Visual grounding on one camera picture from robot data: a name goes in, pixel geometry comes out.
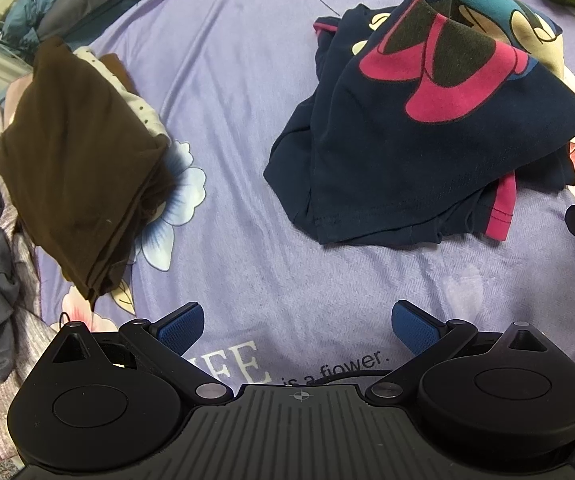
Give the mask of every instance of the crosshair symbol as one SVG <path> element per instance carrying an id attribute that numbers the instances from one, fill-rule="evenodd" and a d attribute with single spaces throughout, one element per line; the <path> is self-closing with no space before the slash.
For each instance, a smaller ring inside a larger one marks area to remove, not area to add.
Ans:
<path id="1" fill-rule="evenodd" d="M 300 402 L 303 402 L 312 396 L 309 393 L 301 390 L 300 392 L 296 392 L 292 397 L 294 397 L 296 400 L 299 400 Z"/>

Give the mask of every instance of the blue gripper pad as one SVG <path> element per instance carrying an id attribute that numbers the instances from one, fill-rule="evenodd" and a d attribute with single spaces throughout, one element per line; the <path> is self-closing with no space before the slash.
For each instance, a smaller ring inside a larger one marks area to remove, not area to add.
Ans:
<path id="1" fill-rule="evenodd" d="M 426 351 L 445 333 L 445 323 L 409 301 L 397 301 L 392 308 L 392 330 L 414 355 Z"/>
<path id="2" fill-rule="evenodd" d="M 152 323 L 149 332 L 167 348 L 183 355 L 203 335 L 204 328 L 203 307 L 193 301 Z"/>

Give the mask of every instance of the bed sheet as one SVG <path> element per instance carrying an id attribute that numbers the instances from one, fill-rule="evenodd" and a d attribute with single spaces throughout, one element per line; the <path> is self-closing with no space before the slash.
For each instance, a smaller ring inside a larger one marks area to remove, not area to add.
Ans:
<path id="1" fill-rule="evenodd" d="M 569 190 L 519 189 L 506 242 L 467 235 L 391 250 L 319 246 L 263 179 L 273 141 L 317 84 L 314 20 L 400 1 L 143 0 L 106 30 L 93 48 L 117 53 L 160 112 L 179 186 L 93 314 L 39 251 L 43 319 L 58 323 L 65 309 L 112 330 L 198 301 L 205 333 L 185 357 L 235 389 L 397 367 L 411 357 L 391 329 L 399 299 L 482 330 L 526 320 L 575 360 Z M 561 25 L 575 74 L 575 15 L 523 1 Z"/>

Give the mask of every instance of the white letter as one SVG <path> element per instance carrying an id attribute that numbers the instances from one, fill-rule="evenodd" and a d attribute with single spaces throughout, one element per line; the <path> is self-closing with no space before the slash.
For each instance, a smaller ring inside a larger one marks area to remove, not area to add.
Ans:
<path id="1" fill-rule="evenodd" d="M 212 373 L 215 379 L 218 379 L 219 375 L 229 377 L 230 371 L 227 369 L 226 365 L 223 365 L 222 368 L 218 371 L 214 370 L 214 365 L 209 360 L 209 358 L 214 357 L 215 355 L 220 355 L 223 359 L 227 359 L 227 356 L 225 355 L 225 352 L 223 350 L 217 350 L 216 352 L 212 352 L 211 354 L 201 355 L 201 357 L 203 358 L 203 361 L 205 361 L 205 363 L 207 364 L 207 367 L 209 368 L 210 372 Z"/>
<path id="2" fill-rule="evenodd" d="M 256 368 L 256 370 L 258 370 L 258 364 L 256 363 L 256 357 L 253 357 L 251 359 L 251 361 L 249 361 L 248 363 L 243 362 L 243 359 L 240 357 L 240 352 L 238 352 L 238 350 L 240 348 L 243 348 L 244 346 L 248 346 L 252 350 L 256 351 L 256 345 L 254 344 L 254 341 L 247 341 L 247 343 L 232 346 L 232 347 L 228 348 L 228 350 L 231 350 L 232 353 L 234 354 L 234 358 L 236 359 L 236 362 L 238 363 L 238 368 L 240 368 L 240 371 L 245 376 L 245 379 L 250 384 L 265 384 L 265 383 L 271 382 L 272 378 L 269 376 L 268 372 L 265 372 L 265 377 L 262 381 L 254 382 L 252 380 L 250 374 L 247 371 L 247 368 L 251 367 L 251 368 Z"/>

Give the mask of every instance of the folded navy blue clothing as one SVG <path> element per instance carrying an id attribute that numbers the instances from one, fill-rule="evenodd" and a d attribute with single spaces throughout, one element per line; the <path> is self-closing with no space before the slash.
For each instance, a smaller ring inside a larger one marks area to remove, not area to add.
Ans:
<path id="1" fill-rule="evenodd" d="M 504 240 L 516 179 L 575 183 L 575 94 L 548 17 L 515 0 L 405 0 L 314 28 L 319 84 L 264 176 L 320 243 Z"/>

